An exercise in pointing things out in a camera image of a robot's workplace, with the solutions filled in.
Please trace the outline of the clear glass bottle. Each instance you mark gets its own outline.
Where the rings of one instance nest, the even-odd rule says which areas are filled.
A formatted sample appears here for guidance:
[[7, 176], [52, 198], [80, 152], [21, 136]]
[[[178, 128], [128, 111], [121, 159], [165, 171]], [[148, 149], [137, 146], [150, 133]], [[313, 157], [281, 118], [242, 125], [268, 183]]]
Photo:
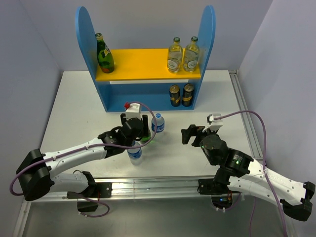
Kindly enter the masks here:
[[186, 46], [183, 57], [183, 69], [186, 72], [193, 72], [198, 64], [199, 46], [198, 37], [191, 37], [191, 42]]
[[180, 45], [180, 38], [174, 37], [173, 44], [168, 48], [167, 68], [170, 72], [176, 73], [180, 70], [182, 63], [183, 49]]

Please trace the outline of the plastic water bottle front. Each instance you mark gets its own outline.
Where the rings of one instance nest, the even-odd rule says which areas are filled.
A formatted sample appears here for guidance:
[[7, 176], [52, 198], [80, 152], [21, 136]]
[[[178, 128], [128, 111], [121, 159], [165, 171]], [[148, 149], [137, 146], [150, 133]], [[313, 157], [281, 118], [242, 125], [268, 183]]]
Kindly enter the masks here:
[[138, 146], [140, 146], [139, 142], [133, 141], [132, 148], [127, 150], [130, 162], [133, 165], [140, 165], [143, 161], [142, 150]]

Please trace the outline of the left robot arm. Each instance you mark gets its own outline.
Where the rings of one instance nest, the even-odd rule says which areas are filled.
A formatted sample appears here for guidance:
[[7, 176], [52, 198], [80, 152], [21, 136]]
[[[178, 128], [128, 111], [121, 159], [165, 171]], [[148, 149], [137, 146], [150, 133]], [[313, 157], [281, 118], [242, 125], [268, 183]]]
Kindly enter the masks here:
[[69, 174], [66, 170], [81, 164], [106, 159], [123, 153], [148, 133], [148, 117], [126, 118], [122, 125], [75, 147], [56, 152], [30, 151], [16, 171], [26, 201], [34, 201], [52, 192], [69, 192], [89, 198], [97, 192], [97, 184], [88, 171]]

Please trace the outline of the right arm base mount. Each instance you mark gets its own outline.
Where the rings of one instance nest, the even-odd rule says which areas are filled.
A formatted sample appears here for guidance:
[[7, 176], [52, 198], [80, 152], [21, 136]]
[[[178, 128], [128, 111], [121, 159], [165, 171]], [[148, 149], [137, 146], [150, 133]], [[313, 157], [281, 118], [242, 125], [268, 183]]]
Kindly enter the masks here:
[[231, 191], [227, 185], [219, 184], [213, 178], [198, 179], [197, 192], [211, 197], [213, 208], [217, 212], [229, 211], [241, 201], [241, 193]]

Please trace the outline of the green glass bottle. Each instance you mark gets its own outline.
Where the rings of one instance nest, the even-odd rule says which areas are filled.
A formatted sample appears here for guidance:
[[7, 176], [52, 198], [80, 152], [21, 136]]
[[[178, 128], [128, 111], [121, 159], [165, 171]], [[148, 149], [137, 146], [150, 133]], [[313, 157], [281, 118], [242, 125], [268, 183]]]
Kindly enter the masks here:
[[114, 59], [111, 51], [105, 44], [101, 33], [95, 34], [97, 40], [97, 61], [104, 73], [112, 73], [115, 69]]
[[140, 140], [141, 144], [147, 143], [151, 139], [151, 131], [148, 128], [146, 131], [144, 131], [142, 139]]

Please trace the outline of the plastic water bottle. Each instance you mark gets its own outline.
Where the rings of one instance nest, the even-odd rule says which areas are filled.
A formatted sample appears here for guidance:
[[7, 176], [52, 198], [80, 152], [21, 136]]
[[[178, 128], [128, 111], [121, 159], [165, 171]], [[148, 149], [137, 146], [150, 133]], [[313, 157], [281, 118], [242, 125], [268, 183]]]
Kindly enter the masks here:
[[142, 150], [138, 146], [140, 146], [139, 142], [133, 141], [132, 148], [127, 150], [130, 162], [133, 165], [140, 165], [143, 161]]
[[156, 131], [156, 133], [162, 133], [165, 127], [165, 120], [160, 113], [155, 114], [155, 118], [152, 118], [152, 131]]

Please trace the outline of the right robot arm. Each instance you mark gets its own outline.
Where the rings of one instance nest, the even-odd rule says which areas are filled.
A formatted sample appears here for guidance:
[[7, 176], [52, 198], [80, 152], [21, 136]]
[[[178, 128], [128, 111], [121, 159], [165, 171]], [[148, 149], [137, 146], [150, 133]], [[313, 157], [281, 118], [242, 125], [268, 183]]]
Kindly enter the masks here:
[[313, 207], [311, 199], [315, 193], [315, 184], [296, 182], [264, 168], [251, 156], [229, 148], [216, 132], [204, 126], [191, 124], [181, 133], [183, 144], [194, 137], [192, 146], [200, 147], [208, 162], [219, 167], [214, 178], [198, 181], [197, 191], [201, 195], [240, 192], [274, 205], [280, 204], [284, 214], [295, 220], [308, 220]]

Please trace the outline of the green glass bottle front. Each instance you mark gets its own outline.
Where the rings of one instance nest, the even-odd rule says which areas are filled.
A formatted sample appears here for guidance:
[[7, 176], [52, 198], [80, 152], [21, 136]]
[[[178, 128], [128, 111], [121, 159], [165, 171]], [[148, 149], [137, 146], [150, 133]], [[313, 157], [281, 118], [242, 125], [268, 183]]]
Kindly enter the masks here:
[[142, 139], [140, 140], [141, 144], [147, 143], [151, 139], [151, 131], [148, 128], [146, 131], [144, 131]]

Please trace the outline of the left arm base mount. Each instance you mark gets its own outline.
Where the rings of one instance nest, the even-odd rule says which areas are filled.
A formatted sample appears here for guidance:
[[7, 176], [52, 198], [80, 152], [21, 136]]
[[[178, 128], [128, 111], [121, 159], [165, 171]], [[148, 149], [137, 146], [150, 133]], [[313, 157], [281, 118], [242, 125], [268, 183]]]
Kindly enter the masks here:
[[[110, 198], [112, 194], [112, 183], [101, 182], [97, 183], [93, 191], [75, 193], [67, 192], [67, 199], [77, 199], [77, 210], [79, 215], [85, 218], [99, 218], [106, 216], [110, 212], [110, 207], [101, 201], [101, 198]], [[99, 206], [106, 207], [106, 212], [103, 214], [92, 215], [90, 213], [95, 212]]]

